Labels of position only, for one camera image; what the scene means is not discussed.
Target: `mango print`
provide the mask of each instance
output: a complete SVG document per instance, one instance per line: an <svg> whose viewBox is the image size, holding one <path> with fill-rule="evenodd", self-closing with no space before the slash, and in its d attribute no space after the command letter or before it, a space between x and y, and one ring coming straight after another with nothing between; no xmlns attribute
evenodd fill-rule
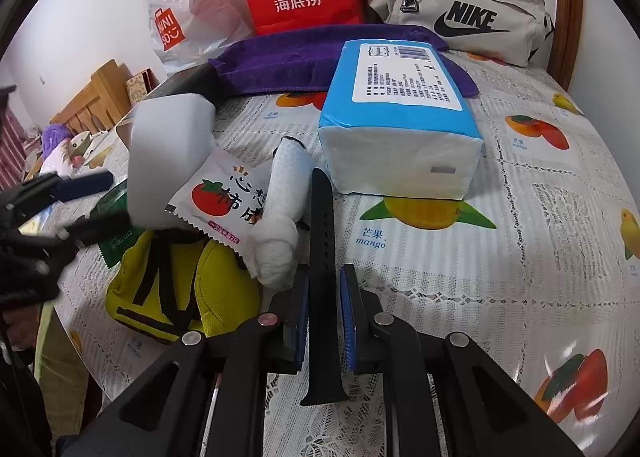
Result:
<svg viewBox="0 0 640 457"><path fill-rule="evenodd" d="M559 94L558 92L554 94L554 105L558 108L564 108L565 110L571 112L572 114L575 114L576 116L584 117L584 114L581 113L580 110L575 108L575 105L571 101L569 101L569 98L563 96L562 94Z"/></svg>
<svg viewBox="0 0 640 457"><path fill-rule="evenodd" d="M290 108L292 106L305 106L312 104L318 110L322 110L326 92L289 92L281 95L276 100L276 106L281 108Z"/></svg>
<svg viewBox="0 0 640 457"><path fill-rule="evenodd" d="M638 221L629 210L623 209L621 215L620 235L625 243L625 260L631 257L640 259L640 227L638 227Z"/></svg>
<svg viewBox="0 0 640 457"><path fill-rule="evenodd" d="M507 116L504 118L511 130L526 137L544 137L548 144L558 150L569 150L564 133L552 124L529 116Z"/></svg>
<svg viewBox="0 0 640 457"><path fill-rule="evenodd" d="M578 421L584 421L600 411L607 387L607 360L595 349L586 358L576 354L566 360L545 379L534 400L556 423L572 410Z"/></svg>
<svg viewBox="0 0 640 457"><path fill-rule="evenodd" d="M360 220L397 218L421 230L443 230L454 222L466 222L495 230L495 224L465 201L385 197L362 214Z"/></svg>

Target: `red curtain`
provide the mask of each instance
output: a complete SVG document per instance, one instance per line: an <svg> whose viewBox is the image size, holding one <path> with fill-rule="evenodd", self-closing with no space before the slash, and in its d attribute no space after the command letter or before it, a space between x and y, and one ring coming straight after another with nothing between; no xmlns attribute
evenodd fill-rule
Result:
<svg viewBox="0 0 640 457"><path fill-rule="evenodd" d="M0 189L6 190L22 181L26 154L22 146L24 130L10 109L2 116L0 132Z"/></svg>

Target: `bedsheet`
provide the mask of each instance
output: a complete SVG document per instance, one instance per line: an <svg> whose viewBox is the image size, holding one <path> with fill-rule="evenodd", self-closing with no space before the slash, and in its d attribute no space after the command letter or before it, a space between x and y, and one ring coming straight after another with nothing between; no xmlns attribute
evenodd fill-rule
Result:
<svg viewBox="0 0 640 457"><path fill-rule="evenodd" d="M603 140L545 71L447 55L480 88L468 103L484 150L464 204L338 194L337 266L353 263L360 286L418 331L467 332L585 455L604 456L640 406L638 209ZM322 101L230 100L214 135L249 166L284 135L322 164ZM110 141L104 165L119 182L127 151ZM98 198L60 204L48 224L84 214ZM65 271L56 304L111 398L163 349L106 315L104 292L117 269L106 268L97 248L86 250ZM300 408L306 366L298 376L269 375L264 454L382 456L382 379L343 380L349 402ZM552 381L561 393L546 390ZM443 441L441 449L446 455Z"/></svg>

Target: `purple towel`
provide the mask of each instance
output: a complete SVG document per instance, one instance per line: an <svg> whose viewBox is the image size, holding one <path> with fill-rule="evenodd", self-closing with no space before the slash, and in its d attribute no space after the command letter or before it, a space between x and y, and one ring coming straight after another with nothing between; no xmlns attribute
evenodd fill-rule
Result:
<svg viewBox="0 0 640 457"><path fill-rule="evenodd" d="M227 96L328 90L347 40L380 38L427 42L449 49L436 33L418 25L345 24L267 34L234 43L209 62ZM440 55L460 93L478 95L478 86L459 65Z"/></svg>

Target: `metal screw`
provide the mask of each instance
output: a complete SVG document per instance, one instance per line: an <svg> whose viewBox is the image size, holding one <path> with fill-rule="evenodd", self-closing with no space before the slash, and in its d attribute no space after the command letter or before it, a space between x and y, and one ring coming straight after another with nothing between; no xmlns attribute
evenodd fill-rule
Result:
<svg viewBox="0 0 640 457"><path fill-rule="evenodd" d="M272 312L266 312L258 316L258 323L263 327L270 327L278 323L278 317Z"/></svg>
<svg viewBox="0 0 640 457"><path fill-rule="evenodd" d="M373 321L378 325L391 325L394 322L394 317L388 312L379 312L373 316Z"/></svg>
<svg viewBox="0 0 640 457"><path fill-rule="evenodd" d="M182 343L185 345L197 345L202 339L202 334L196 331L185 332L182 335Z"/></svg>
<svg viewBox="0 0 640 457"><path fill-rule="evenodd" d="M36 262L36 271L44 277L49 274L49 265L44 260L38 260Z"/></svg>
<svg viewBox="0 0 640 457"><path fill-rule="evenodd" d="M462 332L454 332L449 336L449 341L456 347L466 347L469 344L469 336Z"/></svg>

